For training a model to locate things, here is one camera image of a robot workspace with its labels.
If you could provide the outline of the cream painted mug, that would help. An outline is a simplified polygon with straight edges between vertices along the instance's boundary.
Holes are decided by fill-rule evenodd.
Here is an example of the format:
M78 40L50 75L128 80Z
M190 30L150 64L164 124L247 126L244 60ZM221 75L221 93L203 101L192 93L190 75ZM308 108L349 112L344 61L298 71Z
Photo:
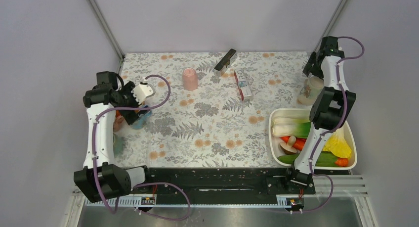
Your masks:
M323 79L314 76L310 77L297 96L298 102L307 106L313 105L323 87Z

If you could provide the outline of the blue butterfly mug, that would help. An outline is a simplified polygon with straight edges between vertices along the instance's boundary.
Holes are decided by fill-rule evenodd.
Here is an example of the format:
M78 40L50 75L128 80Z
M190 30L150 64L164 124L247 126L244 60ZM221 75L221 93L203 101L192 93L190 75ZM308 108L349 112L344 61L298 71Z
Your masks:
M142 129L148 119L152 116L152 111L151 110L144 110L144 111L136 111L136 113L138 114L138 119L130 125L130 127L134 130L139 130Z

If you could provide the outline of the green glazed mug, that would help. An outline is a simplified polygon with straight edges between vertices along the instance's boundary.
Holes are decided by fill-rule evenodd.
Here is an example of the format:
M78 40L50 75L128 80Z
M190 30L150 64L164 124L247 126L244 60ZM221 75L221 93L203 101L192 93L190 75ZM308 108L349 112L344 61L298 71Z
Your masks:
M113 134L113 152L115 156L121 155L124 149L124 140L117 134Z

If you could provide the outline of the light pink cup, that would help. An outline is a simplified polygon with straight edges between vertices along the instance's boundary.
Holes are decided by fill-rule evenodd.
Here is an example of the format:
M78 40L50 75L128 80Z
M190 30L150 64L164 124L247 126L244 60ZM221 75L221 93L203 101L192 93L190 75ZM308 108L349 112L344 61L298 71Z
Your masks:
M193 68L185 68L182 73L183 86L188 91L193 91L199 86L199 79Z

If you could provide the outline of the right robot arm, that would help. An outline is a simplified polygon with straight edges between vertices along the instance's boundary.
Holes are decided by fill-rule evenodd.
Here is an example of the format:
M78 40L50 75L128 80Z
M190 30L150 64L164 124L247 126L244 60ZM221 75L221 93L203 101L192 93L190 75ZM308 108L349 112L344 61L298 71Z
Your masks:
M338 39L323 37L318 51L311 53L303 69L306 76L323 79L324 87L310 110L311 128L305 146L287 169L283 180L284 189L290 193L305 189L312 183L324 144L343 126L356 100L356 94L349 91L344 79L343 63L347 57L339 48Z

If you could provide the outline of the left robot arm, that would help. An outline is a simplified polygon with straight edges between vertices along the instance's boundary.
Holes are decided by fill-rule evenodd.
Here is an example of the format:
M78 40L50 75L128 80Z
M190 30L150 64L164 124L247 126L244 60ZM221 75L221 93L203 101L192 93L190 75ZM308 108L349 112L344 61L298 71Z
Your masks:
M153 180L146 175L146 166L124 169L115 164L114 122L116 107L121 116L133 125L150 114L137 111L145 99L155 94L146 80L139 84L124 82L115 72L96 74L97 84L83 96L88 116L88 145L83 168L74 172L74 183L90 202L112 199L130 194L133 187L147 193Z

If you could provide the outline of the pink dotted mug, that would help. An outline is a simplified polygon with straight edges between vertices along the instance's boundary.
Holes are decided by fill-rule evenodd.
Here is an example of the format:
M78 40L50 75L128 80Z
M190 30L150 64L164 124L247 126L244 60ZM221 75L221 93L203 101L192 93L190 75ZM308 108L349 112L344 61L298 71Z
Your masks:
M116 117L113 123L113 132L116 133L120 131L123 128L124 124L125 124L125 119L123 116Z

